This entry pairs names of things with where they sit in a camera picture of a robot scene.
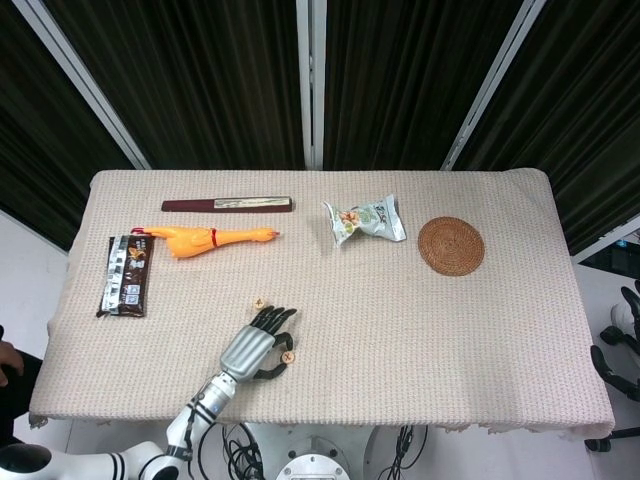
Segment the black curtain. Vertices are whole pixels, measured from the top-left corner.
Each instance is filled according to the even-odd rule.
[[[294,0],[46,0],[154,168],[304,168]]]
[[[640,8],[547,3],[455,169],[535,167],[577,253],[640,213]]]
[[[13,3],[0,22],[0,209],[67,249],[93,175],[131,164]]]
[[[519,8],[329,0],[324,168],[439,169]]]

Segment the white robot part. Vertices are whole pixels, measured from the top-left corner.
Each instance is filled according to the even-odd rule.
[[[276,480],[349,480],[349,475],[333,459],[308,454],[287,463]]]

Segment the robot finger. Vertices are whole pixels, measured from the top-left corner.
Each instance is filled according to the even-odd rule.
[[[269,315],[269,313],[271,313],[271,311],[274,308],[275,307],[273,305],[269,305],[268,307],[263,308],[262,310],[260,310],[260,312],[256,315],[256,317],[251,322],[251,326],[252,327],[256,327],[256,328],[260,328],[260,325],[262,325],[262,322],[264,321],[266,316]]]
[[[258,370],[253,376],[254,380],[273,380],[277,376],[281,375],[287,369],[284,363],[278,364],[276,368],[271,370]]]
[[[284,322],[287,321],[291,315],[296,313],[297,310],[295,308],[290,308],[289,310],[285,310],[278,317],[274,318],[270,324],[265,327],[265,332],[270,333],[271,335],[275,335]]]
[[[275,342],[273,342],[273,347],[275,348],[278,345],[286,344],[287,350],[293,350],[293,338],[289,332],[282,332],[275,336]]]
[[[256,325],[256,327],[258,327],[258,328],[260,328],[260,329],[262,329],[262,330],[264,330],[266,332],[267,331],[267,327],[271,324],[273,319],[276,318],[278,315],[280,315],[282,312],[284,312],[284,308],[283,307],[279,307],[279,308],[276,308],[275,310],[272,310],[264,318],[264,320],[262,322],[260,322],[259,325]]]

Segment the floor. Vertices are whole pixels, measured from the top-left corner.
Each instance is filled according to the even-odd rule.
[[[17,347],[42,356],[47,334],[46,323],[54,314],[57,298],[63,286],[66,256],[40,238],[32,235],[7,217],[0,215],[3,231],[0,250],[0,300],[3,304],[2,323],[6,338]],[[606,272],[576,266],[589,323],[595,342],[609,322],[609,310],[621,301],[619,288],[631,286],[631,279]],[[627,352],[605,346],[611,366],[629,378],[638,376]],[[640,424],[640,405],[628,401],[616,391],[610,391],[618,428]],[[51,420],[40,430],[29,430],[26,418],[16,424],[16,435],[29,443],[39,443],[69,453],[119,451],[143,440],[164,444],[162,423],[93,422]],[[391,462],[396,430],[380,429],[367,454],[365,478],[376,478]],[[407,455],[413,458],[414,446]],[[219,435],[212,435],[204,445],[207,452],[205,470],[210,478],[226,478],[220,458]],[[640,439],[614,443],[606,454],[586,451],[581,441],[561,438],[556,433],[532,434],[515,431],[489,435],[486,430],[471,428],[461,433],[433,429],[424,454],[404,478],[433,480],[465,479],[555,479],[625,480],[637,478],[640,470]]]

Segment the person's hand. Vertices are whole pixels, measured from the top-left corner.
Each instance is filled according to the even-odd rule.
[[[22,356],[13,348],[9,342],[0,342],[0,366],[9,366],[16,369],[18,375],[22,376],[24,373],[24,361]],[[0,387],[6,387],[9,383],[9,379],[0,369]]]

